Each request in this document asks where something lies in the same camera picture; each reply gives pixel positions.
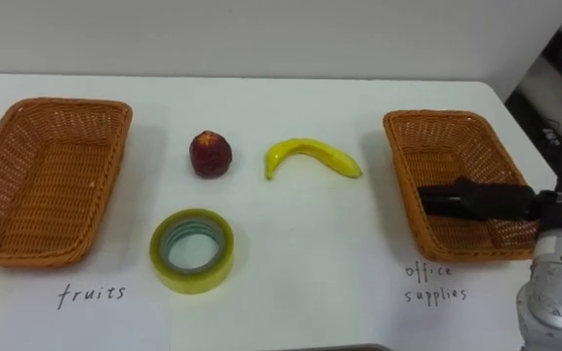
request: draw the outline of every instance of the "orange wicker basket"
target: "orange wicker basket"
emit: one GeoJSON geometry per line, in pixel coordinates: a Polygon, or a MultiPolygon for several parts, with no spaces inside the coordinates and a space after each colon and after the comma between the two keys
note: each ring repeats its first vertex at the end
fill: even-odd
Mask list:
{"type": "Polygon", "coordinates": [[[118,176],[132,109],[34,98],[0,121],[0,265],[62,266],[92,245],[118,176]]]}
{"type": "Polygon", "coordinates": [[[394,111],[383,118],[409,225],[421,254],[432,260],[531,258],[538,224],[426,215],[418,187],[459,176],[480,183],[526,182],[491,126],[463,111],[394,111]]]}

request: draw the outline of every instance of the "apple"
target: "apple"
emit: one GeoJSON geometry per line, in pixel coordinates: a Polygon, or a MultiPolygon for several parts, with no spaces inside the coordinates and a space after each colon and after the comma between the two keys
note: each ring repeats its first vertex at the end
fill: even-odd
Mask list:
{"type": "Polygon", "coordinates": [[[190,162],[194,172],[204,178],[222,176],[231,164],[231,146],[218,133],[205,131],[190,144],[190,162]]]}

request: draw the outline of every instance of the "yellow tape roll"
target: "yellow tape roll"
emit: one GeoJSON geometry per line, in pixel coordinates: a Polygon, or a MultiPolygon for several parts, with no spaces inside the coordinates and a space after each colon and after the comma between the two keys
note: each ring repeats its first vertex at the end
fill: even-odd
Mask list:
{"type": "Polygon", "coordinates": [[[220,215],[203,209],[179,211],[155,229],[149,246],[155,273],[162,283],[178,293],[204,293],[217,287],[233,266],[233,232],[220,215]],[[175,243],[189,235],[207,235],[219,246],[212,259],[196,268],[177,267],[169,260],[175,243]]]}

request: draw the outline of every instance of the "yellow banana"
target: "yellow banana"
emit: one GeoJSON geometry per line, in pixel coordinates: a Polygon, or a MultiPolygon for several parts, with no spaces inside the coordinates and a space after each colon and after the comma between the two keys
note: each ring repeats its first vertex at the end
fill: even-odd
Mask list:
{"type": "Polygon", "coordinates": [[[274,144],[265,157],[265,176],[272,179],[274,170],[288,156],[305,154],[318,159],[337,173],[348,177],[360,177],[361,168],[344,152],[312,138],[291,138],[274,144]]]}

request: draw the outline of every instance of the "white table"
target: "white table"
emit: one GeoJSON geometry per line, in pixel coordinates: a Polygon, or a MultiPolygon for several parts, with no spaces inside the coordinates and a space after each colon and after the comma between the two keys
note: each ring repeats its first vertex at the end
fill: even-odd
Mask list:
{"type": "Polygon", "coordinates": [[[355,343],[394,351],[495,351],[521,345],[514,300],[530,262],[429,263],[435,272],[451,268],[452,275],[434,274],[421,284],[407,276],[406,267],[415,267],[416,260],[422,266],[423,259],[411,238],[381,125],[383,114],[396,109],[474,111],[492,124],[533,187],[553,187],[554,174],[488,86],[0,75],[0,117],[15,101],[39,96],[126,101],[134,121],[90,256],[59,270],[0,268],[0,347],[23,350],[31,343],[52,350],[54,338],[89,337],[97,345],[117,345],[122,340],[115,338],[136,338],[136,330],[160,340],[153,351],[355,343]],[[188,164],[187,147],[205,129],[223,134],[234,150],[228,174],[216,180],[196,178],[188,164]],[[355,157],[364,176],[348,179],[297,156],[266,181],[265,151],[289,137],[315,137],[341,148],[355,157]],[[217,211],[236,236],[227,280],[195,296],[165,289],[147,258],[155,226],[192,207],[217,211]],[[122,285],[128,295],[118,311],[107,306],[110,301],[82,301],[56,312],[57,295],[67,284],[80,290],[122,285]],[[414,297],[442,288],[465,290],[466,298],[460,293],[428,307],[414,297]],[[93,318],[84,307],[89,303],[97,309],[93,318]],[[160,323],[168,325],[158,329],[160,323]],[[95,335],[87,336],[89,326],[95,335]],[[36,340],[41,333],[50,335],[44,343],[36,340]]]}

